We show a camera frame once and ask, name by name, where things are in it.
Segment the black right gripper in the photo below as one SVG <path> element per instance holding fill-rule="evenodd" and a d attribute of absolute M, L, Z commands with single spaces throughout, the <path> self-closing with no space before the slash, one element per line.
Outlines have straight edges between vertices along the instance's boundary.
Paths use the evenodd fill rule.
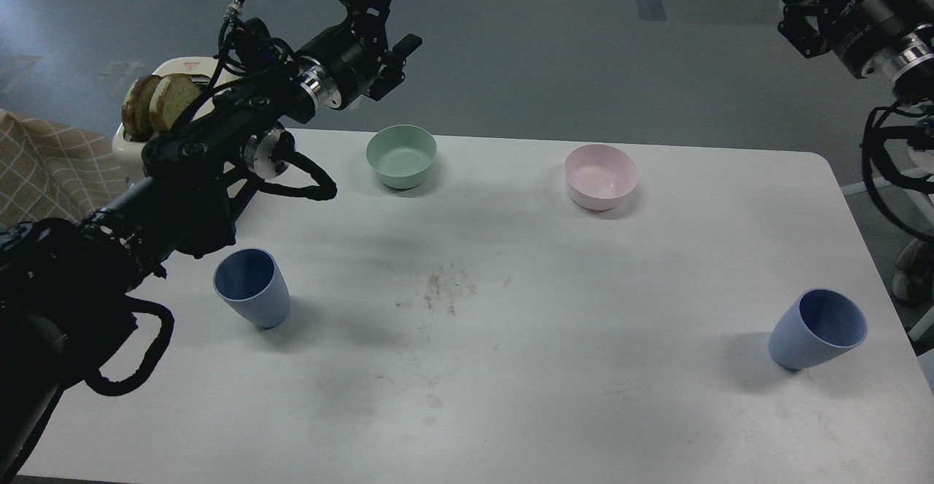
<path fill-rule="evenodd" d="M 833 53 L 854 78 L 898 80 L 932 60 L 923 0 L 780 0 L 781 35 L 804 57 Z"/>

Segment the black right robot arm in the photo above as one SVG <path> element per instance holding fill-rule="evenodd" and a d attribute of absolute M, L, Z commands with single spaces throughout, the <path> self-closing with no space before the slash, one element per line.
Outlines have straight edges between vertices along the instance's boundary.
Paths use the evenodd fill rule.
<path fill-rule="evenodd" d="M 804 58 L 836 55 L 854 78 L 884 75 L 893 104 L 868 113 L 860 143 L 863 185 L 874 207 L 895 227 L 922 242 L 885 204 L 875 174 L 894 187 L 932 194 L 932 171 L 911 177 L 894 164 L 888 142 L 932 152 L 932 7 L 924 0 L 781 0 L 778 31 Z"/>

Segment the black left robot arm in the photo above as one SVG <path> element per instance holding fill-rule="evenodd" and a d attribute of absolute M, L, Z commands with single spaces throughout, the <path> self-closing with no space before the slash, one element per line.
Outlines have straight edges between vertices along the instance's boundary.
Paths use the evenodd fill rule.
<path fill-rule="evenodd" d="M 61 400 L 84 383 L 123 396 L 149 380 L 174 330 L 172 312 L 131 291 L 166 277 L 174 252 L 201 258 L 236 241 L 255 194 L 329 201 L 333 178 L 277 134 L 323 106 L 379 101 L 422 45 L 394 46 L 393 0 L 337 0 L 347 14 L 303 47 L 271 37 L 243 0 L 227 9 L 208 86 L 142 149 L 144 178 L 89 217 L 46 218 L 2 232 L 2 481 L 26 463 Z"/>

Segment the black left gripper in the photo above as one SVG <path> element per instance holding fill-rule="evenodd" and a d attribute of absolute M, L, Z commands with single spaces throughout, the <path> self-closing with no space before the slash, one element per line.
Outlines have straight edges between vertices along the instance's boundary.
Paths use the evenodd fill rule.
<path fill-rule="evenodd" d="M 299 84 L 316 107 L 344 110 L 360 97 L 380 101 L 406 80 L 404 69 L 423 38 L 408 33 L 390 45 L 387 19 L 393 0 L 337 0 L 344 19 L 297 52 Z"/>

